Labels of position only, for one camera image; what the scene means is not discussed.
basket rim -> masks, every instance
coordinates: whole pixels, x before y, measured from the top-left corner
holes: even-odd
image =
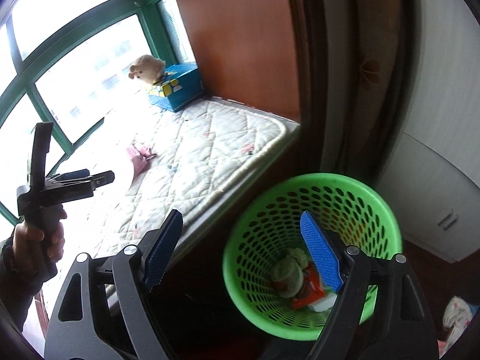
[[[222,261],[222,273],[224,283],[229,293],[230,298],[232,299],[235,306],[239,309],[239,311],[243,314],[245,318],[247,318],[251,323],[255,326],[264,330],[267,333],[275,335],[280,338],[286,339],[293,339],[293,340],[300,340],[300,341],[312,341],[316,340],[320,335],[323,327],[315,327],[309,328],[305,330],[298,330],[297,327],[292,328],[292,326],[283,326],[278,323],[274,323],[273,321],[268,320],[266,316],[261,316],[257,311],[255,311],[251,307],[251,303],[241,295],[242,289],[239,285],[239,281],[235,275],[235,267],[234,267],[234,259],[231,258],[236,253],[236,245],[232,242],[235,238],[235,234],[237,233],[237,229],[243,228],[243,223],[246,221],[251,221],[251,217],[247,214],[253,210],[259,204],[263,204],[262,202],[265,200],[265,197],[273,194],[276,190],[284,190],[286,184],[289,183],[297,183],[298,181],[313,181],[318,182],[321,180],[322,182],[332,181],[335,182],[337,180],[341,180],[342,182],[351,184],[356,186],[357,188],[361,188],[364,190],[369,197],[373,200],[376,200],[384,209],[385,214],[385,222],[391,228],[389,232],[388,242],[389,242],[389,249],[395,250],[395,253],[402,252],[402,237],[400,234],[400,229],[398,227],[397,220],[395,216],[388,206],[388,204],[383,200],[383,198],[375,192],[369,186],[363,184],[361,181],[355,180],[345,175],[338,175],[334,173],[310,173],[305,175],[295,176],[288,180],[279,183],[272,188],[268,189],[260,196],[258,196],[242,213],[242,215],[236,221],[234,227],[231,230],[231,234],[229,237],[229,241],[227,242],[224,254],[223,254],[223,261]],[[365,303],[363,308],[363,312],[361,315],[360,323],[363,323],[368,318],[370,318],[374,312],[375,307],[375,298],[376,298],[377,289],[373,293],[371,293],[371,300],[370,302]]]

bed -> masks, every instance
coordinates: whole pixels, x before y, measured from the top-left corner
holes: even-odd
[[[58,275],[45,283],[48,314],[76,255],[114,255],[159,228],[171,209],[183,214],[184,230],[172,262],[205,237],[216,218],[277,159],[297,137],[299,125],[243,104],[203,97],[172,113],[151,106],[141,95],[117,104],[104,124],[59,172],[112,168],[116,180],[93,198],[66,203],[65,253]],[[132,143],[157,156],[132,182],[126,155]]]

red plastic wrapper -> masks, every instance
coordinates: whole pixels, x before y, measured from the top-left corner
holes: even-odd
[[[316,300],[325,296],[322,289],[322,280],[315,265],[309,262],[308,267],[303,270],[303,284],[300,291],[293,297],[292,307],[297,310],[308,306]]]

cabinet door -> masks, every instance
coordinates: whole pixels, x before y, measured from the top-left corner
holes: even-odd
[[[480,187],[480,26],[464,0],[416,0],[405,132]]]
[[[419,246],[450,261],[480,248],[480,188],[410,136],[400,136],[376,189]]]

quilted mattress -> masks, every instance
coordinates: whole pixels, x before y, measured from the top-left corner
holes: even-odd
[[[116,174],[114,184],[126,183],[125,191],[112,194],[103,187],[93,198],[64,205],[69,214],[64,222],[65,254],[58,275],[43,288],[47,311],[53,309],[78,253],[88,252],[93,258],[114,255],[158,228],[171,209],[183,214],[188,228],[286,134],[280,118],[219,98],[196,100],[177,113],[142,100],[116,107],[58,171],[89,168],[97,173],[109,165],[115,170],[119,163],[130,169],[122,155],[133,141],[152,147],[157,156],[130,188],[131,173]],[[184,233],[181,242],[188,242],[189,235]]]

